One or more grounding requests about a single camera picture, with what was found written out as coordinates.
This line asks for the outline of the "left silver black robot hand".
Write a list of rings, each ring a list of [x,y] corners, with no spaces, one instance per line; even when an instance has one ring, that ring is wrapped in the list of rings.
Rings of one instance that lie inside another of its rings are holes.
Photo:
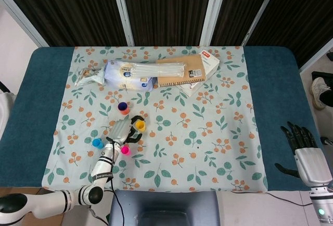
[[[128,116],[115,122],[110,134],[106,137],[109,143],[118,143],[120,146],[126,143],[138,143],[142,138],[142,133],[139,133],[135,138],[137,130],[134,128],[135,122],[144,122],[144,118],[136,115],[132,118]]]

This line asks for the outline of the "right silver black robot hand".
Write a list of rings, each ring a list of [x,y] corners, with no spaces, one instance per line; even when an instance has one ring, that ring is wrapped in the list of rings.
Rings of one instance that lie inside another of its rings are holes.
[[[292,170],[275,163],[283,174],[302,180],[307,187],[326,187],[332,182],[332,174],[324,152],[318,147],[314,136],[306,127],[300,127],[290,121],[288,127],[281,126],[291,148],[297,169]]]

